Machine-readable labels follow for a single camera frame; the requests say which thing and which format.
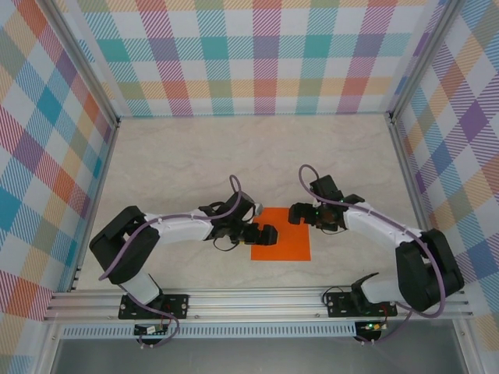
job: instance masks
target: plaid wall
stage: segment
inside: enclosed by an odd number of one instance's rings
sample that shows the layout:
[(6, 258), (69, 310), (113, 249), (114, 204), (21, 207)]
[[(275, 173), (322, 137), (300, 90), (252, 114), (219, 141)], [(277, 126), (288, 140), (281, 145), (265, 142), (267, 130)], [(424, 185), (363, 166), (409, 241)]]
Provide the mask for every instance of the plaid wall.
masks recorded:
[(78, 0), (94, 55), (58, 3), (115, 107), (154, 116), (385, 112), (435, 2)]
[(499, 367), (499, 1), (468, 0), (400, 118), (431, 224), (448, 238)]
[(409, 61), (409, 64), (405, 68), (404, 75), (402, 76), (402, 79), (398, 83), (397, 89), (395, 90), (395, 94), (393, 95), (390, 104), (388, 105), (387, 111), (394, 110), (395, 105), (397, 104), (397, 101), (400, 98), (400, 94), (405, 86), (405, 83), (407, 82), (407, 79), (411, 76), (412, 72), (414, 71), (414, 68), (417, 66), (419, 57), (421, 56), (421, 53), (424, 51), (424, 48), (428, 44), (430, 36), (437, 27), (438, 22), (448, 3), (449, 0), (438, 0), (437, 7), (435, 8), (433, 15), (431, 16), (429, 23), (426, 25), (426, 29), (424, 30), (424, 33), (421, 39), (419, 40), (418, 46), (412, 53), (412, 57)]
[(70, 277), (111, 125), (34, 0), (1, 1), (0, 373), (27, 371)]

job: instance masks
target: cable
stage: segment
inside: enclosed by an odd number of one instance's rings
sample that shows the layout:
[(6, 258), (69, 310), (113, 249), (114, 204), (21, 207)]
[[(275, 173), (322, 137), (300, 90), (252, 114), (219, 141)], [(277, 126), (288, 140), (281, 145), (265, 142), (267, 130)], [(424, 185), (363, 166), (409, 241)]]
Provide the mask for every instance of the cable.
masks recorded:
[(418, 314), (422, 317), (425, 317), (425, 318), (437, 318), (438, 316), (440, 316), (445, 308), (444, 280), (442, 279), (442, 274), (440, 272), (440, 269), (438, 268), (437, 261), (435, 260), (433, 254), (430, 252), (430, 250), (428, 249), (426, 244), (423, 243), (423, 241), (420, 238), (418, 238), (416, 235), (414, 235), (411, 231), (407, 231), (403, 226), (401, 226), (397, 222), (393, 221), (392, 219), (385, 217), (383, 214), (380, 214), (374, 210), (368, 210), (367, 208), (365, 208), (363, 206), (348, 204), (348, 203), (344, 203), (342, 201), (334, 201), (334, 200), (324, 199), (324, 198), (316, 195), (315, 193), (310, 191), (310, 189), (306, 186), (305, 181), (303, 181), (302, 174), (303, 174), (303, 169), (305, 169), (305, 168), (310, 169), (317, 176), (317, 178), (318, 178), (319, 173), (317, 172), (317, 170), (315, 170), (312, 166), (310, 166), (308, 164), (303, 164), (302, 166), (300, 166), (299, 171), (298, 171), (298, 179), (299, 179), (300, 184), (314, 199), (316, 199), (317, 201), (321, 201), (322, 203), (336, 205), (336, 206), (343, 206), (343, 207), (347, 207), (349, 209), (351, 208), (354, 210), (360, 210), (364, 213), (371, 214), (372, 216), (375, 216), (376, 218), (382, 220), (383, 222), (391, 225), (393, 228), (396, 228), (397, 230), (407, 234), (412, 240), (414, 240), (423, 249), (423, 251), (426, 254), (426, 257), (428, 258), (428, 260), (431, 263), (431, 266), (434, 269), (434, 273), (435, 273), (435, 276), (437, 277), (437, 282), (438, 282), (438, 290), (440, 292), (440, 305), (438, 307), (438, 310), (433, 314), (428, 314), (428, 313), (424, 313), (424, 312), (418, 312), (418, 311), (416, 311), (416, 310), (414, 310), (406, 305), (403, 305), (403, 304), (397, 302), (398, 306), (400, 306), (403, 309), (409, 310), (409, 314), (407, 315), (407, 317), (404, 319), (404, 322), (397, 330), (393, 331), (392, 333), (390, 333), (386, 337), (382, 337), (380, 340), (378, 340), (378, 342), (386, 341), (388, 338), (392, 338), (393, 336), (398, 335), (399, 330), (402, 329), (402, 326), (409, 320), (409, 318), (411, 318), (411, 315), (413, 313), (416, 313), (416, 314)]
[(342, 288), (340, 288), (339, 286), (333, 286), (333, 287), (329, 287), (326, 291), (324, 291), (324, 293), (322, 294), (322, 303), (325, 305), (325, 306), (328, 306), (326, 301), (324, 300), (324, 298), (326, 297), (326, 294), (328, 291), (332, 290), (333, 288), (337, 288), (338, 290), (340, 290), (342, 293), (345, 293)]
[(323, 233), (325, 233), (326, 235), (337, 235), (337, 234), (341, 234), (342, 232), (345, 232), (346, 230), (342, 230), (342, 231), (337, 231), (337, 232), (331, 232), (331, 233), (327, 233), (326, 231), (324, 231), (323, 228), (320, 229)]
[(384, 305), (382, 305), (381, 308), (383, 309), (383, 312), (384, 312), (384, 321), (381, 324), (381, 326), (383, 326), (383, 325), (386, 325), (388, 322), (388, 310), (387, 310), (387, 307)]
[[(136, 298), (134, 298), (133, 295), (131, 295), (121, 284), (119, 284), (118, 286), (124, 292), (127, 292), (128, 297), (130, 298), (130, 300), (132, 300), (133, 302), (135, 302), (140, 308), (142, 308), (144, 310), (147, 310), (148, 312), (151, 312), (151, 313), (154, 313), (154, 314), (158, 314), (159, 316), (163, 316), (163, 317), (169, 318), (170, 320), (173, 319), (175, 321), (175, 330), (173, 331), (173, 333), (170, 336), (166, 337), (165, 339), (161, 340), (160, 342), (156, 343), (155, 345), (149, 346), (150, 348), (158, 348), (161, 345), (167, 344), (171, 339), (173, 339), (173, 337), (177, 333), (179, 333), (179, 331), (180, 331), (180, 322), (179, 322), (179, 319), (177, 317), (173, 316), (170, 313), (163, 312), (163, 311), (158, 310), (158, 309), (150, 308), (149, 306), (142, 304), (140, 301), (138, 301)], [(142, 335), (139, 336), (139, 343), (142, 344), (142, 347), (145, 345), (145, 343), (142, 342)]]
[[(170, 312), (171, 311), (170, 305), (166, 304), (165, 306), (168, 309), (168, 312)], [(163, 319), (164, 319), (164, 316), (161, 316), (161, 329), (163, 329)], [(168, 330), (171, 323), (172, 323), (172, 319), (168, 318), (168, 323), (166, 324), (166, 330)]]
[[(158, 218), (154, 218), (153, 220), (150, 220), (148, 222), (145, 222), (144, 224), (141, 224), (130, 236), (129, 238), (127, 239), (127, 241), (125, 242), (125, 244), (123, 245), (123, 247), (119, 250), (118, 252), (118, 255), (116, 255), (115, 259), (112, 261), (111, 265), (109, 266), (109, 268), (106, 269), (106, 271), (99, 277), (99, 280), (102, 281), (104, 279), (106, 279), (109, 274), (114, 270), (114, 268), (116, 267), (116, 265), (118, 265), (119, 263), (119, 260), (123, 257), (123, 255), (125, 254), (126, 250), (130, 247), (130, 244), (132, 243), (133, 239), (135, 239), (137, 237), (137, 235), (144, 229), (144, 228), (147, 228), (149, 226), (151, 226), (152, 224), (155, 224), (156, 222), (158, 222), (159, 220), (171, 220), (172, 218), (191, 218), (192, 220), (202, 220), (202, 221), (211, 221), (211, 220), (219, 220), (221, 218), (224, 218), (224, 217), (227, 217), (228, 215), (232, 214), (232, 212), (234, 212), (235, 208), (237, 208), (237, 206), (239, 205), (239, 203), (241, 202), (241, 198), (242, 198), (242, 188), (241, 188), (241, 182), (237, 179), (237, 177), (235, 175), (230, 175), (228, 177), (228, 180), (230, 181), (231, 183), (231, 187), (232, 187), (232, 191), (234, 192), (237, 192), (237, 199), (235, 201), (235, 204), (232, 206), (231, 209), (229, 209), (227, 212), (223, 213), (223, 214), (219, 214), (217, 216), (211, 216), (211, 217), (206, 217), (206, 216), (195, 216), (193, 214), (186, 214), (186, 213), (181, 213), (181, 214), (169, 214), (167, 216), (163, 216), (163, 217), (158, 217)], [(169, 319), (173, 319), (176, 323), (176, 326), (175, 326), (175, 330), (173, 331), (173, 333), (171, 335), (169, 335), (168, 337), (166, 337), (165, 339), (163, 339), (162, 341), (160, 341), (159, 343), (156, 343), (155, 345), (153, 345), (151, 348), (157, 348), (157, 347), (160, 347), (161, 345), (163, 344), (166, 344), (168, 343), (177, 333), (179, 333), (180, 331), (180, 324), (179, 324), (179, 320), (177, 319), (177, 317), (173, 316), (172, 314), (170, 313), (166, 313), (166, 312), (162, 312), (161, 310), (157, 310), (157, 309), (154, 309), (154, 308), (150, 308), (149, 306), (147, 305), (144, 305), (142, 304), (141, 302), (139, 302), (136, 298), (133, 297), (133, 295), (131, 295), (125, 288), (123, 288), (121, 285), (119, 285), (119, 287), (124, 290), (125, 292), (127, 292), (128, 296), (130, 297), (130, 300), (132, 300), (133, 302), (135, 302), (140, 308), (142, 309), (145, 309), (147, 310), (148, 312), (152, 312), (152, 313), (156, 313), (160, 316), (164, 316), (164, 317), (167, 317)], [(142, 343), (142, 337), (139, 337), (139, 342), (141, 344)]]
[(215, 247), (216, 249), (218, 249), (219, 251), (222, 251), (222, 252), (231, 252), (235, 247), (237, 247), (239, 245), (239, 243), (235, 243), (231, 248), (229, 249), (222, 249), (222, 248), (219, 248), (217, 247), (217, 240), (219, 238), (216, 238), (215, 240), (213, 240), (213, 247)]

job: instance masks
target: multicolored plaid panel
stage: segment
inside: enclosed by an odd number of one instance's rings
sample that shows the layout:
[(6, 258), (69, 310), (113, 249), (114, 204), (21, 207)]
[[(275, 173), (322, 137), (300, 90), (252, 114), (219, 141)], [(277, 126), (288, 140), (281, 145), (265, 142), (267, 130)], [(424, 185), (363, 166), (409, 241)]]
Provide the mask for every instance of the multicolored plaid panel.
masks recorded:
[(404, 75), (402, 76), (402, 79), (400, 80), (400, 83), (397, 86), (397, 90), (395, 90), (395, 94), (392, 97), (390, 104), (388, 105), (387, 111), (394, 110), (395, 105), (397, 104), (398, 99), (400, 98), (400, 94), (402, 93), (402, 90), (404, 89), (405, 84), (407, 83), (407, 79), (411, 76), (412, 72), (414, 71), (414, 68), (418, 65), (419, 57), (426, 48), (428, 41), (430, 40), (431, 35), (434, 33), (435, 27), (437, 27), (438, 22), (440, 21), (440, 18), (444, 13), (445, 7), (447, 6), (448, 3), (449, 0), (438, 0), (438, 5), (434, 10), (434, 14), (431, 16), (431, 19), (428, 25), (426, 26), (426, 29), (424, 30), (421, 39), (419, 40), (418, 46), (416, 47), (414, 53), (412, 54), (409, 64), (407, 65), (407, 68), (404, 71)]
[(427, 3), (78, 0), (88, 36), (59, 0), (82, 49), (97, 42), (90, 57), (102, 55), (106, 66), (93, 66), (116, 108), (133, 116), (386, 111)]
[(27, 372), (72, 276), (111, 124), (35, 0), (0, 12), (0, 372)]
[(499, 367), (497, 0), (466, 2), (400, 119), (431, 224), (451, 244), (483, 351), (495, 351)]

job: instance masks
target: orange square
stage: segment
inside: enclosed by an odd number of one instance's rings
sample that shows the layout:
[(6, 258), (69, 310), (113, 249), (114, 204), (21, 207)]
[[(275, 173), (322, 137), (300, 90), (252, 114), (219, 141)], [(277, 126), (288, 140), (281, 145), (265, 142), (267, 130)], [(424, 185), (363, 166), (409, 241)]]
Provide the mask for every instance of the orange square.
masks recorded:
[(9, 306), (5, 311), (19, 317), (28, 317), (34, 298), (37, 295), (37, 285), (23, 278), (18, 278), (16, 287), (10, 297)]
[(278, 92), (277, 79), (256, 79), (255, 97), (275, 97)]
[(39, 37), (47, 25), (47, 19), (38, 7), (38, 4), (33, 0), (23, 0), (17, 6), (17, 10), (23, 15), (33, 34)]
[(265, 208), (254, 222), (271, 224), (278, 231), (275, 245), (252, 245), (253, 261), (310, 261), (309, 227), (307, 224), (290, 224), (288, 208)]
[(458, 64), (452, 64), (447, 74), (445, 74), (445, 77), (442, 79), (442, 87), (444, 88), (447, 97), (453, 97), (464, 81), (465, 77), (462, 75)]
[(347, 78), (343, 86), (343, 96), (362, 96), (369, 78)]
[(69, 197), (73, 191), (75, 181), (63, 169), (59, 170), (57, 178), (55, 179), (54, 192), (64, 200), (65, 203), (69, 202)]
[(99, 106), (95, 102), (92, 95), (88, 95), (87, 101), (85, 102), (85, 106), (83, 107), (85, 112), (88, 114), (92, 122), (95, 122), (97, 115), (99, 114)]
[(189, 94), (187, 93), (186, 82), (163, 82), (163, 87), (165, 88), (166, 97), (168, 99), (188, 99)]

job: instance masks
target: black mounting bracket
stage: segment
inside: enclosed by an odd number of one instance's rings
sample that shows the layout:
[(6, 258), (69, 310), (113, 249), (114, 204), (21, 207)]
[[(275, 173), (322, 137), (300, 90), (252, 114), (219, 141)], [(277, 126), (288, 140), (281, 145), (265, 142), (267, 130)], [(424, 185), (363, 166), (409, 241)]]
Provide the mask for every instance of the black mounting bracket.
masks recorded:
[(352, 294), (350, 292), (328, 292), (324, 301), (327, 305), (327, 316), (329, 318), (395, 317), (398, 314), (397, 307), (395, 305), (390, 305), (389, 302), (371, 304), (368, 308), (364, 308), (363, 311), (360, 312), (352, 300)]
[[(178, 319), (185, 319), (189, 310), (189, 296), (161, 294), (147, 306), (169, 313)], [(123, 295), (119, 306), (118, 319), (161, 319), (161, 316), (141, 308), (128, 295)]]

